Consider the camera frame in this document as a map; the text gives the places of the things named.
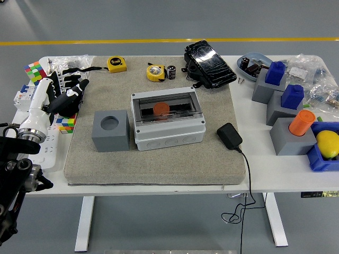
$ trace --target gray carpet pad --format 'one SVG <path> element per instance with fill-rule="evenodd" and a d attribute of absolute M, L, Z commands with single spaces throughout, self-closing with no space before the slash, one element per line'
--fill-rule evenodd
<path fill-rule="evenodd" d="M 93 66 L 105 67 L 109 57 L 95 57 Z M 200 143 L 139 151 L 134 143 L 131 94 L 169 88 L 189 87 L 195 82 L 181 72 L 183 57 L 124 57 L 127 71 L 111 74 L 92 71 L 84 103 L 78 115 L 66 160 L 64 175 L 71 185 L 169 184 L 235 185 L 245 177 L 243 157 L 229 151 L 216 130 L 236 119 L 228 85 L 218 89 L 196 89 L 206 133 Z M 147 63 L 176 66 L 176 78 L 162 83 L 146 77 Z M 127 110 L 130 150 L 97 152 L 92 141 L 95 111 Z"/>

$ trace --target table leg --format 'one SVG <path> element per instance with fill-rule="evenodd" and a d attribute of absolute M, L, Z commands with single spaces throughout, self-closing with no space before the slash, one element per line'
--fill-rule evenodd
<path fill-rule="evenodd" d="M 276 247 L 288 246 L 285 230 L 282 225 L 278 205 L 276 204 L 274 193 L 267 193 L 266 210 L 269 216 L 270 225 Z"/>
<path fill-rule="evenodd" d="M 78 235 L 76 237 L 75 250 L 76 252 L 87 251 L 88 240 L 90 237 L 91 221 L 93 214 L 94 197 L 84 197 L 81 207 Z"/>

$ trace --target orange cylinder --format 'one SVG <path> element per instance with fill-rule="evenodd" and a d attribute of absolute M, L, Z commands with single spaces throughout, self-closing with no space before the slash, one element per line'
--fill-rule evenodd
<path fill-rule="evenodd" d="M 164 113 L 168 113 L 170 111 L 170 106 L 165 102 L 158 102 L 153 107 L 153 114 L 155 116 L 161 116 Z"/>
<path fill-rule="evenodd" d="M 288 126 L 289 131 L 295 136 L 304 135 L 316 120 L 316 116 L 309 110 L 301 110 Z"/>

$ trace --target yellow lemon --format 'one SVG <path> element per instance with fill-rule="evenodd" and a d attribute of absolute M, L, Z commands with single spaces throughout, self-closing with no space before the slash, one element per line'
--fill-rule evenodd
<path fill-rule="evenodd" d="M 334 131 L 320 131 L 316 139 L 324 158 L 333 158 L 339 154 L 339 135 Z"/>

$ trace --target yellow floor line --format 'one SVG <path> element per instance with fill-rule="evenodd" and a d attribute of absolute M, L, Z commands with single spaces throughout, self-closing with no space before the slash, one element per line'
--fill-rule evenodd
<path fill-rule="evenodd" d="M 195 39 L 122 39 L 122 40 L 66 40 L 66 41 L 0 41 L 0 46 L 33 46 L 59 44 L 119 44 L 119 43 L 178 43 L 196 42 L 303 42 L 339 41 L 339 37 L 295 37 L 295 38 L 195 38 Z"/>

